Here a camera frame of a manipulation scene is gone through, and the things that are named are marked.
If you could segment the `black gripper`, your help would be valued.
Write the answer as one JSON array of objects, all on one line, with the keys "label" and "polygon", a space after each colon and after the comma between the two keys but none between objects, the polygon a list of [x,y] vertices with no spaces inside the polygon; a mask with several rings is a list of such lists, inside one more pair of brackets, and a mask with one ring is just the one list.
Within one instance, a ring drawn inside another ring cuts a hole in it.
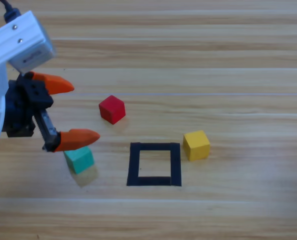
[{"label": "black gripper", "polygon": [[90,129],[57,131],[47,109],[51,95],[69,93],[74,86],[61,76],[29,72],[8,81],[2,131],[9,138],[32,137],[38,127],[44,140],[43,150],[63,152],[77,150],[96,142],[101,135]]}]

